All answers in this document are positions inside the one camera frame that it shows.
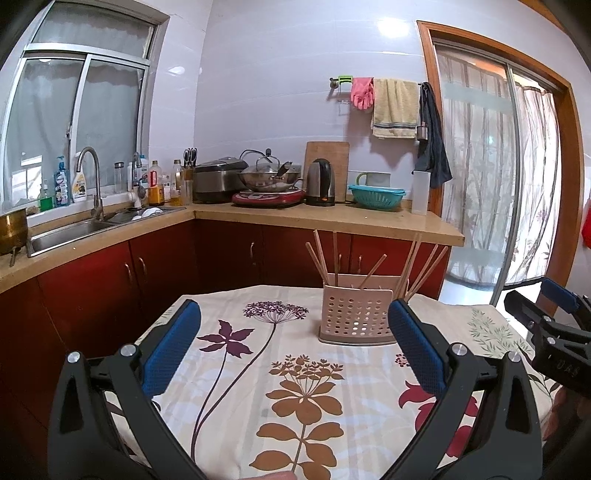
sink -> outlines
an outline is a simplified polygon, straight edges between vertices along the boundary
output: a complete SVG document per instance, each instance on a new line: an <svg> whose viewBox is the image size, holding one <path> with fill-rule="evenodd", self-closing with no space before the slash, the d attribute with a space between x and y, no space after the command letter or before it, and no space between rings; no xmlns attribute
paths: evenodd
<svg viewBox="0 0 591 480"><path fill-rule="evenodd" d="M126 208L125 210L120 210L119 212L116 213L111 213L110 215L105 215L105 221L110 222L110 223L116 223L117 225L122 225L123 223L129 223L134 217L136 216L142 216L143 213L148 210L148 208L151 207L146 207L146 208ZM158 207L160 210L162 210L162 213L153 213L152 215L150 215L147 218L152 218L153 216L157 216L157 215L165 215L166 213L173 213L173 212L178 212L179 210L186 210L186 207Z"/></svg>
<svg viewBox="0 0 591 480"><path fill-rule="evenodd" d="M62 245L69 244L119 225L102 220L85 220L35 235L27 242L27 255L34 257Z"/></svg>
<svg viewBox="0 0 591 480"><path fill-rule="evenodd" d="M186 210L185 207L160 207L160 209L162 213L154 213L146 217L146 219L152 218L153 216L165 215L166 213L178 212L179 210ZM146 210L147 208L126 208L105 216L105 220L85 220L84 222L74 223L41 233L40 235L35 235L27 242L27 256L34 257L54 248L61 247L62 245L67 245L76 240L94 235L95 233L126 225L136 215L141 216Z"/></svg>

wooden cutting board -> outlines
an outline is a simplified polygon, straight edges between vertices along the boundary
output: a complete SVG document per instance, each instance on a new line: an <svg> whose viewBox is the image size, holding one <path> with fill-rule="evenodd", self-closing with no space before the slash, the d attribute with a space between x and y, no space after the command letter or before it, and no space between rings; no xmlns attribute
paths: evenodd
<svg viewBox="0 0 591 480"><path fill-rule="evenodd" d="M317 158L325 158L335 172L335 201L345 202L349 174L349 142L308 142L304 161L304 188L310 164Z"/></svg>

white container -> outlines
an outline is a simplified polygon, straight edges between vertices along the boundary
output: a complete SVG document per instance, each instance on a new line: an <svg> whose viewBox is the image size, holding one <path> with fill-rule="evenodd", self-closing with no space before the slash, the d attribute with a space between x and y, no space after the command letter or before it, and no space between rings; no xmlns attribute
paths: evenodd
<svg viewBox="0 0 591 480"><path fill-rule="evenodd" d="M426 215L429 205L429 185L431 173L428 171L413 171L413 206L412 213Z"/></svg>

countertop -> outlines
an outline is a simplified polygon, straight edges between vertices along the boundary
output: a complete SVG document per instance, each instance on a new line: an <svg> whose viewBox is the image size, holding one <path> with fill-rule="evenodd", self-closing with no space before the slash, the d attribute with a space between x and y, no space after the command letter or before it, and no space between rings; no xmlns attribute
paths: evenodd
<svg viewBox="0 0 591 480"><path fill-rule="evenodd" d="M10 255L4 255L0 257L0 293L77 258L194 218L337 231L401 240L413 240L420 233L423 242L453 247L464 244L464 236L455 227L431 212L426 216L413 215L404 209L397 212L378 212L352 204L327 208L298 205L281 210L249 209L229 203L195 204L186 210L97 233L33 258L28 258L25 249L22 249L12 268L8 266Z"/></svg>

brass pot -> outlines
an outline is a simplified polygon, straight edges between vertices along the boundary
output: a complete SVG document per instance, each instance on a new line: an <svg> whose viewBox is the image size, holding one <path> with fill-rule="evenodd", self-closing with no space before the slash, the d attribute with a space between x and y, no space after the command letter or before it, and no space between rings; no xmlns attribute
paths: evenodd
<svg viewBox="0 0 591 480"><path fill-rule="evenodd" d="M26 246L28 234L25 209L0 216L0 255L12 254L11 266L16 253Z"/></svg>

